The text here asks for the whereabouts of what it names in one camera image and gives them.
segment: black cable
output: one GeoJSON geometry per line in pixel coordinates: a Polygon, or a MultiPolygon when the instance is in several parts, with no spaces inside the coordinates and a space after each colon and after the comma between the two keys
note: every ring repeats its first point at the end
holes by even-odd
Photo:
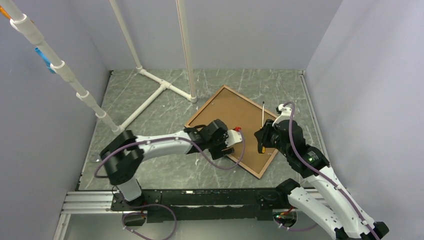
{"type": "Polygon", "coordinates": [[[275,197],[274,199],[270,199],[270,198],[267,198],[264,195],[260,194],[259,192],[257,192],[256,194],[259,195],[260,198],[268,200],[268,201],[276,201],[277,200],[277,197],[275,197]]]}

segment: wooden frame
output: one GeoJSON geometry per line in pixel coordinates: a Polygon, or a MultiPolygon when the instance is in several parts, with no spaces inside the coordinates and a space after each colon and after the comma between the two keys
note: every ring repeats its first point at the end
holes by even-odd
{"type": "MultiPolygon", "coordinates": [[[[226,95],[228,95],[227,97],[229,97],[229,95],[234,95],[236,98],[235,99],[237,99],[237,100],[244,100],[243,102],[241,102],[241,103],[238,103],[238,104],[242,104],[242,105],[244,105],[244,107],[247,107],[248,105],[246,105],[246,102],[247,103],[249,103],[249,104],[251,104],[252,105],[252,107],[254,108],[254,109],[249,109],[249,111],[256,111],[256,109],[257,110],[259,110],[258,111],[258,113],[260,114],[260,116],[258,117],[258,122],[257,122],[257,130],[259,130],[259,128],[260,128],[260,119],[262,118],[262,106],[260,106],[259,104],[257,104],[257,103],[255,103],[254,101],[252,101],[252,100],[250,100],[249,98],[247,98],[247,97],[245,97],[245,96],[243,96],[243,95],[241,95],[240,93],[238,93],[238,92],[236,92],[235,90],[233,90],[233,89],[231,89],[230,87],[228,87],[227,85],[223,85],[189,120],[188,120],[188,122],[185,124],[185,126],[186,127],[192,127],[192,126],[195,126],[195,125],[197,125],[197,124],[192,124],[198,117],[200,117],[201,115],[202,115],[202,113],[204,112],[204,110],[208,107],[208,106],[213,106],[214,105],[214,101],[216,100],[216,98],[217,97],[219,97],[219,95],[220,94],[223,94],[223,91],[225,91],[225,90],[227,90],[227,91],[229,91],[231,94],[229,94],[228,92],[227,93],[225,93],[226,95]]],[[[265,114],[265,119],[267,119],[267,118],[271,118],[271,119],[275,119],[275,118],[277,118],[277,116],[274,114],[274,113],[272,113],[272,112],[270,112],[270,111],[268,111],[268,110],[264,110],[264,112],[266,113],[265,114]]],[[[221,113],[221,111],[216,111],[216,112],[214,112],[213,113],[214,114],[214,119],[208,119],[208,121],[213,121],[213,120],[215,120],[215,119],[222,119],[222,115],[220,116],[220,114],[223,114],[223,113],[221,113]]],[[[252,121],[250,121],[250,119],[249,120],[247,120],[249,123],[245,123],[245,125],[246,124],[249,124],[249,126],[252,126],[252,121]]],[[[257,150],[257,145],[256,145],[256,143],[255,142],[252,142],[252,141],[250,141],[251,143],[250,143],[250,147],[249,147],[249,156],[252,156],[252,158],[258,158],[258,159],[263,159],[264,158],[264,155],[263,154],[259,154],[259,153],[257,153],[256,152],[256,156],[255,156],[255,152],[253,152],[253,150],[254,151],[256,151],[257,150]]],[[[237,160],[238,160],[238,158],[236,157],[236,155],[237,155],[237,148],[236,147],[234,147],[235,148],[235,152],[233,153],[233,154],[231,154],[231,155],[229,155],[228,157],[232,160],[232,161],[234,161],[234,162],[236,162],[237,160]]],[[[267,149],[266,150],[266,152],[265,152],[265,154],[267,155],[267,156],[269,156],[269,158],[266,160],[266,162],[265,161],[261,161],[260,162],[260,165],[261,164],[263,164],[263,162],[265,162],[264,163],[264,165],[263,165],[263,167],[260,169],[260,171],[258,171],[258,167],[255,167],[256,168],[256,170],[254,170],[253,169],[253,166],[249,166],[248,164],[245,164],[245,163],[243,163],[243,160],[240,162],[240,167],[242,167],[243,169],[245,169],[247,172],[249,172],[250,174],[252,174],[253,176],[255,176],[256,178],[258,178],[258,179],[260,179],[261,177],[262,177],[262,175],[265,173],[265,170],[268,168],[268,166],[270,165],[270,163],[272,162],[272,160],[274,159],[274,157],[276,156],[276,154],[277,154],[277,150],[276,149],[274,149],[274,150],[272,150],[272,149],[267,149]]]]}

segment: blue object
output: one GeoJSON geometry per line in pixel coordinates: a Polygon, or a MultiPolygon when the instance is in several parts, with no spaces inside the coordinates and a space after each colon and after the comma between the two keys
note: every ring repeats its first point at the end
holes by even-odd
{"type": "Polygon", "coordinates": [[[55,74],[56,72],[50,67],[49,59],[46,56],[44,56],[44,54],[41,52],[41,50],[38,47],[36,47],[34,50],[44,60],[45,65],[47,66],[50,73],[55,74]]]}

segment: orange object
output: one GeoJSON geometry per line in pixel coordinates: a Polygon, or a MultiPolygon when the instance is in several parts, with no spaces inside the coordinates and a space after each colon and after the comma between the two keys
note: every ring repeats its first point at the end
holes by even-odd
{"type": "Polygon", "coordinates": [[[7,19],[11,19],[11,16],[9,16],[9,14],[3,9],[2,6],[0,6],[0,12],[1,14],[3,14],[3,16],[5,16],[7,19]]]}

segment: pvc pipe joint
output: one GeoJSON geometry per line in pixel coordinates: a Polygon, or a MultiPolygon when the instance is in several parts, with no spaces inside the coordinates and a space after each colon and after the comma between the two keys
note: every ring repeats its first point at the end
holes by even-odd
{"type": "Polygon", "coordinates": [[[43,34],[25,14],[23,15],[23,19],[20,21],[15,21],[11,18],[10,25],[23,34],[26,39],[34,45],[39,45],[44,41],[43,34]]]}

